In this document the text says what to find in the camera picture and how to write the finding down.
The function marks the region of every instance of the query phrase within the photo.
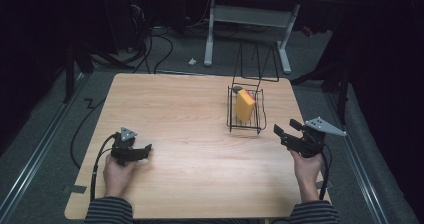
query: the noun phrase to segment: gray carpet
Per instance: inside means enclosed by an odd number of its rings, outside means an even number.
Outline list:
[[[279,30],[272,29],[262,32],[263,37],[273,39]],[[158,73],[185,72],[209,75],[233,74],[234,64],[237,60],[240,41],[243,43],[243,59],[249,63],[251,51],[255,44],[259,44],[260,58],[269,50],[270,40],[267,38],[251,37],[252,32],[237,32],[231,38],[217,37],[215,39],[214,63],[212,67],[203,66],[205,48],[205,33],[202,29],[194,29],[186,34],[179,34],[164,29],[155,30],[155,34],[165,33],[161,37],[153,37],[152,52],[148,57],[149,68],[143,63],[138,73],[153,72],[154,66],[171,50],[171,44],[163,37],[172,41],[172,53],[157,67]],[[231,30],[217,33],[220,36],[231,34]],[[319,57],[325,48],[331,33],[317,34],[312,38],[305,37],[302,33],[294,32],[289,40],[287,52],[292,65],[292,74],[284,75],[278,65],[279,75],[294,79],[314,69]],[[121,54],[119,58],[125,59],[129,54]],[[189,65],[191,58],[197,64]],[[255,75],[256,68],[247,65],[246,73]],[[91,111],[89,101],[96,105],[106,97],[113,76],[119,70],[110,66],[96,65],[96,70],[91,76],[86,76],[79,81],[80,92],[75,97],[72,105],[64,116],[63,122],[57,127],[56,134],[52,136],[48,152],[37,167],[36,174],[32,177],[25,192],[19,199],[16,207],[12,207],[8,223],[80,223],[81,221],[67,220],[64,210],[69,198],[69,189],[78,174],[78,169],[70,157],[70,145],[75,131],[84,117]],[[266,75],[272,76],[272,65],[268,65]],[[63,108],[64,74],[56,81],[50,90],[31,113],[31,118],[14,140],[12,146],[0,159],[0,198],[7,197],[19,174],[36,150],[45,132],[56,113]],[[322,117],[326,121],[339,125],[334,112],[334,96],[331,93],[322,93],[319,82],[309,81],[305,84],[294,86],[295,95],[305,120]],[[87,119],[77,133],[74,142],[74,154],[78,163],[84,158],[87,145],[95,128],[101,112],[97,108]],[[348,132],[360,157],[367,177],[370,179],[376,196],[381,202],[384,215],[388,223],[418,223],[409,205],[403,199],[396,181],[387,168],[384,159],[379,153],[374,140],[356,102],[355,94],[350,88],[349,101],[346,108],[346,126],[339,126]],[[333,204],[340,213],[342,223],[375,223],[375,216],[370,211],[369,203],[364,197],[364,190],[359,185],[359,179],[351,162],[350,150],[345,138],[327,135],[326,142],[331,149],[333,165],[330,173],[332,187],[329,188]]]

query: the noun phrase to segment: yellow sponge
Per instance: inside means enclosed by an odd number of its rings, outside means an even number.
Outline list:
[[[247,122],[250,120],[254,107],[255,99],[253,99],[246,90],[239,90],[236,99],[236,114],[240,121]]]

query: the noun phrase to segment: sleeve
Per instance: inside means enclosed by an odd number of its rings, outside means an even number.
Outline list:
[[[340,223],[339,213],[328,201],[311,201],[298,204],[290,214],[289,222],[297,223]]]
[[[133,223],[132,206],[117,197],[95,199],[88,207],[84,223]]]

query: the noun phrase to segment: white table leg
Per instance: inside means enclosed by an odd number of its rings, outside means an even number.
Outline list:
[[[278,53],[280,54],[281,65],[285,74],[291,73],[289,59],[287,58],[286,45],[289,40],[291,31],[293,29],[294,22],[296,21],[297,13],[299,12],[300,5],[296,4],[293,8],[293,12],[290,15],[290,19],[284,33],[283,40],[277,42]]]
[[[213,24],[215,21],[215,0],[211,0],[211,7],[209,13],[209,32],[208,39],[206,40],[206,50],[205,50],[205,66],[212,65],[212,55],[213,55]]]

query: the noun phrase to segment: person's right hand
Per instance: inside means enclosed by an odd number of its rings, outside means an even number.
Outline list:
[[[321,154],[304,158],[299,153],[290,150],[294,159],[294,173],[300,189],[302,202],[319,200],[316,188],[318,173],[321,170],[323,158]]]
[[[120,166],[117,160],[110,154],[106,156],[105,169],[103,177],[106,183],[105,196],[122,197],[125,189],[127,188],[132,172],[137,165],[137,162],[128,162],[126,166]]]

